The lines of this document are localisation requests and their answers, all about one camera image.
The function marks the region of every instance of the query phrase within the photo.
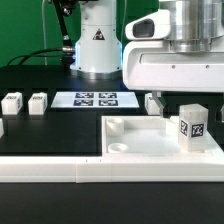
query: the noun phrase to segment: green wall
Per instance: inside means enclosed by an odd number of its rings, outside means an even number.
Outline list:
[[[42,0],[0,0],[0,66],[18,55],[30,54],[31,52],[44,48],[42,28]],[[156,11],[157,0],[127,0],[127,17],[125,23],[140,18],[148,13]],[[120,39],[124,0],[117,0],[118,8],[118,31]],[[58,26],[54,6],[46,4],[46,29],[47,47],[61,47],[61,33]],[[66,24],[71,39],[75,42],[80,37],[80,10],[79,7],[73,12],[72,17],[66,18]],[[60,64],[59,59],[49,59],[49,64]],[[35,58],[27,64],[44,64],[44,60]]]

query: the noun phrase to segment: warning label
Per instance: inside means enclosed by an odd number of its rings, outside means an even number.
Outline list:
[[[97,30],[95,36],[93,37],[93,40],[105,40],[103,33],[100,29]]]

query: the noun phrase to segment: white cube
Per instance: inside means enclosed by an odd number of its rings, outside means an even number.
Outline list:
[[[199,104],[180,106],[178,141],[187,151],[203,151],[205,148],[208,109]]]
[[[22,93],[8,93],[1,102],[2,114],[16,115],[23,106]]]
[[[35,93],[30,98],[29,102],[30,115],[43,115],[47,108],[47,94]]]

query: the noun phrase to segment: white tray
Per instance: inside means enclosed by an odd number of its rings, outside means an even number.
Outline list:
[[[123,134],[109,136],[107,121],[117,118],[124,121]],[[210,134],[203,151],[187,152],[179,147],[176,133],[166,133],[167,121],[160,117],[102,117],[102,159],[79,163],[77,182],[224,181],[224,153]],[[111,153],[108,148],[116,143],[121,144],[122,152]]]

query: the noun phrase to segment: small white block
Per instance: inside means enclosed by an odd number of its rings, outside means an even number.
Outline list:
[[[2,114],[16,115],[23,106],[22,93],[8,93],[1,101]]]
[[[30,115],[43,115],[47,108],[47,94],[35,93],[30,98],[29,102]]]
[[[148,115],[160,115],[160,108],[156,101],[153,100],[152,93],[145,95],[145,109]]]
[[[4,129],[3,129],[3,122],[2,119],[0,119],[0,138],[4,135]]]
[[[203,151],[206,145],[208,109],[199,104],[180,107],[178,141],[187,151]]]

